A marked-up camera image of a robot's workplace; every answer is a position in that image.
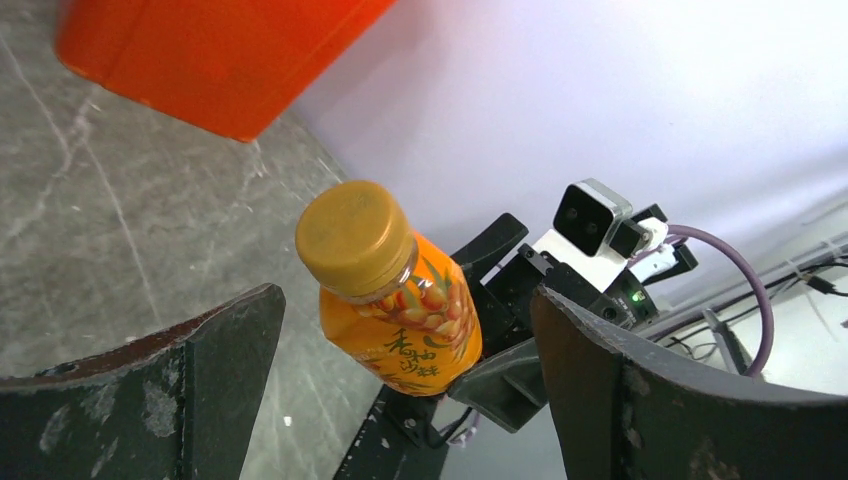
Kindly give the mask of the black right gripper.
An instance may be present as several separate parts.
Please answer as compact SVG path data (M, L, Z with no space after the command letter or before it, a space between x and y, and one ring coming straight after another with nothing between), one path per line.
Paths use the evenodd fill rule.
M623 270L600 291L548 252L527 244L486 280L484 276L528 233L521 221L505 212L451 255L470 284L482 328L482 356L487 359L458 377L447 395L509 433L519 431L548 404L532 338L531 300L537 287L547 287L625 330L658 316L657 306L630 271Z

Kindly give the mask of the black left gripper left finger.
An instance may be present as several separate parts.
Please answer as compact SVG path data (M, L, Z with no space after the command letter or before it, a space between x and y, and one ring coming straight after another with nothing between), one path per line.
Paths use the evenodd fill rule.
M236 479L286 308L263 284L106 353L1 382L5 479Z

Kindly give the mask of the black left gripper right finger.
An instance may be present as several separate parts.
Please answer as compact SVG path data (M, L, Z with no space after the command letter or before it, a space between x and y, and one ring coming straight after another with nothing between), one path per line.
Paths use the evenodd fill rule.
M845 398L734 375L540 287L531 317L570 479L843 479Z

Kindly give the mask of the orange bottle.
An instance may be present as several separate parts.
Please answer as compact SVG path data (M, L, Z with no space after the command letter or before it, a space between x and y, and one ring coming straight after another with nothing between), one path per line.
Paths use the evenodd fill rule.
M482 328L459 264L416 232L383 186L347 181L296 226L320 286L325 338L388 387L435 396L482 356Z

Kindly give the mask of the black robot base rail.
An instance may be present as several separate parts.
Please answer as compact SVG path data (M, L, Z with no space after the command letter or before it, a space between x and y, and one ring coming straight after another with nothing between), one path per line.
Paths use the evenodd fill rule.
M459 419L436 427L433 418L442 399L381 387L333 479L439 479L451 437L472 414L468 407Z

